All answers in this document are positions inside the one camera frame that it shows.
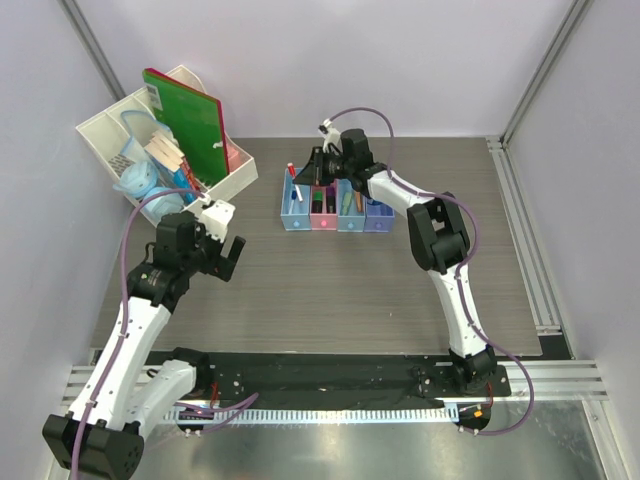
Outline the blue whiteboard marker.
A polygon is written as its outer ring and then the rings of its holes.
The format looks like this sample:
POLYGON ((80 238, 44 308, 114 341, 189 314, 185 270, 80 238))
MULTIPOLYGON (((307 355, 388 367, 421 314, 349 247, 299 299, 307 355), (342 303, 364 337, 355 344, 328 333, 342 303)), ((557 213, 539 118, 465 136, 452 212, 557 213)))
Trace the blue whiteboard marker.
POLYGON ((297 200, 299 202, 303 202, 304 201, 304 198, 302 196, 301 189, 300 189, 299 185, 293 185, 292 186, 291 199, 292 200, 297 200))

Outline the green highlighter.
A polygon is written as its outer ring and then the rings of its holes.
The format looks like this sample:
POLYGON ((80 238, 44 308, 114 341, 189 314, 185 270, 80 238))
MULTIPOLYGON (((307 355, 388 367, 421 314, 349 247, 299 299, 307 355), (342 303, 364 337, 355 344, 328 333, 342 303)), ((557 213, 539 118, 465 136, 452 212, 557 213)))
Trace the green highlighter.
POLYGON ((321 214, 323 212, 323 192, 318 190, 313 193, 311 202, 311 212, 313 214, 321 214))

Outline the purple highlighter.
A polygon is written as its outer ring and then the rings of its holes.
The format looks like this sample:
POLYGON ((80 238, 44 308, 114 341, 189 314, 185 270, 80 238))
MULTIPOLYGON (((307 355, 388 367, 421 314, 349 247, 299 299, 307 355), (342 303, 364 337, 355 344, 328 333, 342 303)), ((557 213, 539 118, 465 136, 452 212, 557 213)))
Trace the purple highlighter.
POLYGON ((336 213, 336 191, 333 186, 326 189, 326 208, 329 214, 336 213))

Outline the pastel four-drawer organizer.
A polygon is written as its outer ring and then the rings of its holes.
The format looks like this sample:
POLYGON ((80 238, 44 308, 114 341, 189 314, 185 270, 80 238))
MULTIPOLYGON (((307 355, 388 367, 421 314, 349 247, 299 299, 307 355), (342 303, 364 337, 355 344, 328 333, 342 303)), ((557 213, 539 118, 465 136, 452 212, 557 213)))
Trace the pastel four-drawer organizer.
POLYGON ((299 185, 303 202, 291 199, 293 183, 288 169, 284 172, 280 218, 286 231, 337 231, 342 233, 390 233, 395 223, 395 212, 389 206, 368 208, 362 196, 363 212, 356 209, 354 190, 348 180, 336 180, 330 186, 336 191, 336 213, 329 214, 326 208, 327 187, 299 185), (323 212, 313 214, 311 202, 315 191, 323 192, 323 212), (352 193, 352 202, 347 215, 341 214, 341 203, 346 192, 352 193))

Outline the light green marker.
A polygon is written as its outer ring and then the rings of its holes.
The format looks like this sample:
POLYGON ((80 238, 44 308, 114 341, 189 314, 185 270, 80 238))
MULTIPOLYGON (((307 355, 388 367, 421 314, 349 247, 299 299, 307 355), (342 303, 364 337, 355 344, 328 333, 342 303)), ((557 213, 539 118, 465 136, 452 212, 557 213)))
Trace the light green marker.
POLYGON ((351 192, 346 192, 343 196, 343 200, 341 203, 341 214, 342 215, 347 215, 351 206, 351 202, 352 202, 352 193, 351 192))

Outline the blue round slime jar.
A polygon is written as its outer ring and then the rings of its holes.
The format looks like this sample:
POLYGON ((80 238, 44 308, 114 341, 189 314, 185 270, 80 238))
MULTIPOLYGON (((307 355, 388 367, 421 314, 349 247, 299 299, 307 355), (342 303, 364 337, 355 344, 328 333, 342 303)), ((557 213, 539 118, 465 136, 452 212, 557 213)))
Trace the blue round slime jar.
POLYGON ((368 208, 384 208, 385 204, 383 202, 374 200, 374 199, 368 199, 367 200, 367 207, 368 208))

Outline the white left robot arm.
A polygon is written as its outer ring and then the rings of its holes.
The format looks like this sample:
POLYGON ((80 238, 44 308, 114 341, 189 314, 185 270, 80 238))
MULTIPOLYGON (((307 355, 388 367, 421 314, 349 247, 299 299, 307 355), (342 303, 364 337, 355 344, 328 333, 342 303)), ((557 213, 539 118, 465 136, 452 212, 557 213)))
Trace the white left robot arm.
POLYGON ((218 200, 199 213, 164 216, 144 260, 129 271, 112 333, 89 379, 64 415, 50 415, 42 435, 72 478, 80 473, 129 479, 147 438, 185 395, 205 397, 213 375, 202 352, 178 348, 142 388, 136 383, 156 338, 196 274, 229 281, 245 245, 222 252, 234 216, 218 200))

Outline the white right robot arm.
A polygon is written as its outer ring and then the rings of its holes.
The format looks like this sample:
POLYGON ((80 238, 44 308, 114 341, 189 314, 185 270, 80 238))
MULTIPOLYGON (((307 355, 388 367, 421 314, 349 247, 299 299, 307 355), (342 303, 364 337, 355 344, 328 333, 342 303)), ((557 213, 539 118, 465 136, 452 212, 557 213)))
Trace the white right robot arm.
POLYGON ((363 130, 340 132, 326 123, 319 131, 323 144, 312 149, 294 182, 320 187, 346 180, 354 191, 407 219, 414 261, 428 273, 444 311, 453 386, 465 395, 484 390, 497 371, 497 360, 470 288, 473 249, 459 202, 450 193, 422 190, 375 161, 363 130))

